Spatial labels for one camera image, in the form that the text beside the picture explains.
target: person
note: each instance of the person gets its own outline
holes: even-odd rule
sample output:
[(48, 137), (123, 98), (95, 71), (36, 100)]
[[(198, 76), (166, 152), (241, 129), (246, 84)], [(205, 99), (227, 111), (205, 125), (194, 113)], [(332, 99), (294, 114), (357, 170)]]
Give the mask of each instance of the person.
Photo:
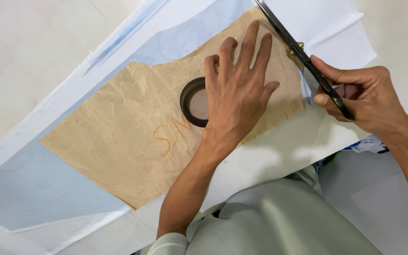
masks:
[[(306, 178), (297, 176), (233, 195), (218, 218), (209, 215), (201, 220), (191, 241), (185, 236), (215, 168), (253, 129), (270, 95), (280, 85), (264, 85), (271, 34), (264, 35), (255, 64), (249, 67), (258, 28), (258, 22), (248, 27), (236, 64), (231, 53), (237, 41), (231, 37), (221, 44), (219, 55), (204, 60), (208, 124), (194, 157), (163, 201), (157, 241), (149, 254), (381, 254)], [(377, 66), (339, 70), (315, 56), (311, 61), (333, 85), (344, 84), (337, 92), (354, 114), (355, 125), (382, 139), (408, 182), (408, 115), (394, 91), (388, 69)], [(314, 102), (337, 120), (347, 121), (321, 89)]]

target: left hand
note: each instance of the left hand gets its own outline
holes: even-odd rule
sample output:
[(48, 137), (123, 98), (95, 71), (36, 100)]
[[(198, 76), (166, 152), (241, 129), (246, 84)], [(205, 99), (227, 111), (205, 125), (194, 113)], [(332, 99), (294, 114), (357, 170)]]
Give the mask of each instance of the left hand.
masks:
[(256, 62), (250, 69), (258, 30), (259, 22), (253, 21), (246, 31), (236, 64), (233, 64), (231, 53), (237, 41), (232, 37), (221, 44), (219, 55), (209, 56), (204, 61), (209, 119), (203, 137), (223, 142), (232, 149), (258, 123), (271, 94), (280, 85), (279, 82), (271, 82), (264, 86), (272, 49), (270, 33), (262, 38)]

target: hand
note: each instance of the hand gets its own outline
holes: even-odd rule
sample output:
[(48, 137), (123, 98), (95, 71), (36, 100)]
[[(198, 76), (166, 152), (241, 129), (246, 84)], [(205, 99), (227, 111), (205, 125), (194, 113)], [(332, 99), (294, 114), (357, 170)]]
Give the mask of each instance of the hand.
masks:
[(253, 21), (246, 31), (235, 65), (231, 54), (237, 41), (232, 37), (221, 44), (219, 56), (212, 55), (204, 61), (209, 118), (203, 137), (228, 144), (232, 149), (254, 128), (271, 94), (279, 86), (278, 82), (264, 86), (272, 49), (270, 33), (262, 38), (256, 62), (250, 69), (258, 30), (259, 22)]
[[(339, 70), (327, 65), (316, 56), (311, 56), (311, 61), (327, 79), (333, 82), (333, 85), (344, 84), (335, 90), (344, 98), (344, 103), (354, 115), (354, 123), (362, 130), (381, 135), (395, 132), (402, 128), (404, 123), (408, 123), (408, 115), (394, 91), (387, 68), (376, 66)], [(347, 122), (335, 103), (320, 87), (314, 102), (325, 108), (327, 113), (337, 120)]]

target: light blue fabric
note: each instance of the light blue fabric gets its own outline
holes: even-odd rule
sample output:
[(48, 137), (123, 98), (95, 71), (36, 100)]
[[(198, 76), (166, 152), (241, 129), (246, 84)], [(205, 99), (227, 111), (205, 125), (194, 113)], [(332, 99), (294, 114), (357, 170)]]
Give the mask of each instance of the light blue fabric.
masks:
[(6, 161), (0, 167), (0, 225), (16, 230), (71, 217), (128, 212), (128, 206), (59, 159), (38, 140), (129, 62), (153, 65), (184, 57), (253, 6), (251, 0), (217, 0), (190, 20), (156, 33), (67, 112)]

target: right hand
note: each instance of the right hand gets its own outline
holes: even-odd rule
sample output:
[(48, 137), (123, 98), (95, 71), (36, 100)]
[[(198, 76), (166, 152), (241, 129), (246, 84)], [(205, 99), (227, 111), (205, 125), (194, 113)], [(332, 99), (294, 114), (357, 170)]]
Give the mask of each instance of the right hand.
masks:
[[(313, 65), (333, 85), (344, 84), (335, 89), (343, 98), (349, 111), (354, 115), (354, 123), (362, 130), (381, 135), (395, 132), (408, 123), (408, 115), (401, 106), (391, 82), (390, 72), (383, 66), (340, 70), (327, 65), (312, 55)], [(341, 111), (325, 94), (321, 87), (317, 90), (314, 103), (325, 108), (337, 120), (347, 122)]]

